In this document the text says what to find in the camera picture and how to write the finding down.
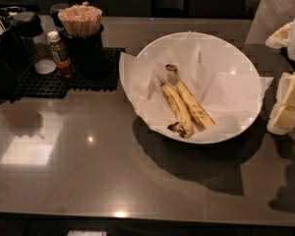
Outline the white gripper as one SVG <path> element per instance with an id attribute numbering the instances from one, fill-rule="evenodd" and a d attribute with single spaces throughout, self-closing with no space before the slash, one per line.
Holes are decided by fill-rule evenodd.
<path id="1" fill-rule="evenodd" d="M 295 61 L 295 19 L 285 24 L 266 41 L 265 45 L 273 49 L 287 47 L 288 57 Z M 267 130 L 275 135 L 285 135 L 295 128 L 295 72 L 283 73 L 276 92 Z"/>

